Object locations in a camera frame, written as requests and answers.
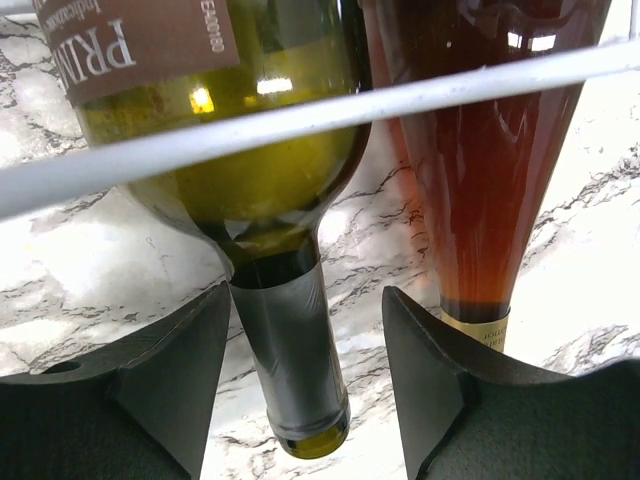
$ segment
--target bottle label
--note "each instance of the bottle label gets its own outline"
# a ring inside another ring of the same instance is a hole
[[[504,352],[504,341],[507,337],[507,324],[509,315],[495,322],[489,323],[464,323],[449,316],[444,310],[442,321],[452,326],[456,330],[469,335],[471,338],[491,347],[494,350]]]
[[[75,107],[240,63],[227,0],[33,0]]]

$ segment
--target brown bottle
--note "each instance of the brown bottle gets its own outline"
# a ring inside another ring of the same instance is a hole
[[[595,45],[608,0],[378,0],[395,85]],[[402,119],[442,318],[503,351],[518,269],[582,85]]]

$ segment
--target gold foil band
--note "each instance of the gold foil band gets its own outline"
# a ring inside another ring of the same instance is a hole
[[[448,315],[444,310],[442,312],[442,321],[452,326],[456,330],[467,334],[471,338],[484,343],[487,347],[502,353],[504,352],[504,341],[507,337],[507,324],[509,323],[509,315],[495,322],[489,323],[464,323],[460,320]]]

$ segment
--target bottle neck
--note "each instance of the bottle neck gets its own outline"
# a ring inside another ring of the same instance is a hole
[[[254,259],[230,283],[274,433],[296,457],[331,453],[346,438],[349,401],[316,242]]]

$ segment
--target bottle body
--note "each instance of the bottle body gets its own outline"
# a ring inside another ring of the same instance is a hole
[[[87,0],[93,8],[78,13],[69,0],[46,0],[37,8],[91,146],[370,88],[356,0],[203,0],[195,10],[169,0],[141,0],[122,10],[125,3],[113,0],[106,11]],[[178,11],[179,20],[171,18]],[[94,20],[83,25],[88,28],[74,27],[77,21],[47,32],[47,25],[72,14]],[[153,49],[154,42],[164,50]],[[67,69],[78,57],[90,88],[74,83],[79,69]],[[89,75],[103,63],[102,74]],[[105,81],[110,75],[112,81]],[[357,167],[368,134],[369,126],[359,126],[310,135],[121,186],[161,221],[213,241],[274,432],[301,458],[330,453],[348,431],[348,397],[316,235],[324,211]],[[283,293],[292,289],[298,294]],[[282,327],[287,323],[307,329],[292,337],[292,329]],[[298,348],[302,344],[306,349]],[[301,386],[309,362],[316,377]],[[296,416],[285,415],[289,411]]]
[[[609,2],[378,2],[392,82],[597,43]],[[582,85],[402,119],[442,317],[502,351],[510,301]]]

